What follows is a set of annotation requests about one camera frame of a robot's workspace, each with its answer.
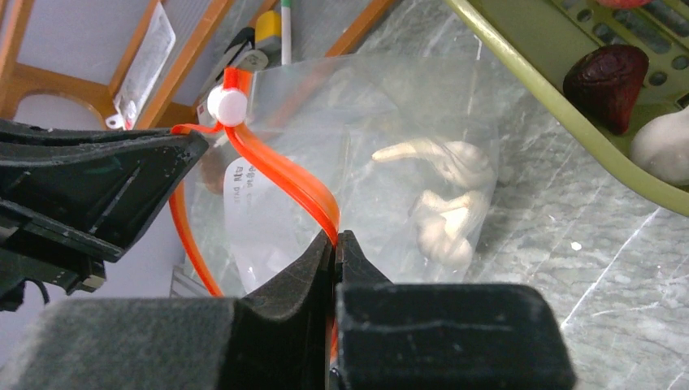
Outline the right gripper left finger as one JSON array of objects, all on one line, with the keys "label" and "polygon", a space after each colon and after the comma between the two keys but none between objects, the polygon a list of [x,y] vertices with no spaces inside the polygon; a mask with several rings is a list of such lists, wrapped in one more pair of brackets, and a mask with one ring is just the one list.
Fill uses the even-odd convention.
[{"label": "right gripper left finger", "polygon": [[334,248],[320,232],[290,265],[233,306],[220,389],[327,389]]}]

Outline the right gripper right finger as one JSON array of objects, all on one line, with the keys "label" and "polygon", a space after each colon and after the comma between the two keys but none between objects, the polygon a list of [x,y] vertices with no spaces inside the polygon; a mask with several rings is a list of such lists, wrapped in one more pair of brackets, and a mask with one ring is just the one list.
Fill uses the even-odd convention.
[{"label": "right gripper right finger", "polygon": [[342,232],[339,389],[572,389],[553,310],[525,284],[395,284]]}]

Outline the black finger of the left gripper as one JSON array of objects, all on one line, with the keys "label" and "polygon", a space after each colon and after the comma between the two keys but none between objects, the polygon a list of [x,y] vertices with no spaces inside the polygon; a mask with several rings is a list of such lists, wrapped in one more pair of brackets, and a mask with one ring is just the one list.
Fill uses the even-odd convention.
[{"label": "black finger of the left gripper", "polygon": [[198,131],[1,122],[1,308],[27,283],[98,290],[208,149]]}]

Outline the white toy garlic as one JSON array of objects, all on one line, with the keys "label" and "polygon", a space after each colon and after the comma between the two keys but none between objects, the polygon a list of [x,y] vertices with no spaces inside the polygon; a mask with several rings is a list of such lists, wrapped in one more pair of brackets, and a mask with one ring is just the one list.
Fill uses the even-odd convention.
[{"label": "white toy garlic", "polygon": [[409,210],[419,252],[430,261],[465,270],[473,258],[476,235],[489,206],[486,195],[477,190],[451,200],[431,190],[423,191]]}]

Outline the clear zip top bag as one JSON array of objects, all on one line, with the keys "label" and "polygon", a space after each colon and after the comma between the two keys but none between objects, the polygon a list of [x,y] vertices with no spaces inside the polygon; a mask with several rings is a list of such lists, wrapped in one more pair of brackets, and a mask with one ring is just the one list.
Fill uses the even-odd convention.
[{"label": "clear zip top bag", "polygon": [[355,54],[255,73],[229,69],[207,90],[197,130],[210,147],[171,199],[188,259],[213,296],[216,262],[250,293],[290,265],[318,233],[353,231],[390,280],[456,283],[468,271],[418,250],[410,208],[425,190],[445,200],[463,188],[430,163],[376,162],[384,147],[417,138],[478,146],[498,176],[498,79],[477,54]]}]

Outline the white toy mushroom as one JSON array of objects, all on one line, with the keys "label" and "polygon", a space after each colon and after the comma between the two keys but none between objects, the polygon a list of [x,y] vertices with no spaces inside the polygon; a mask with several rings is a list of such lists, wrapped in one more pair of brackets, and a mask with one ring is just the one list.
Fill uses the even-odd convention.
[{"label": "white toy mushroom", "polygon": [[478,189],[497,178],[489,156],[478,146],[465,141],[436,143],[417,138],[376,150],[372,159],[379,163],[416,158],[431,164],[448,182],[466,189]]}]

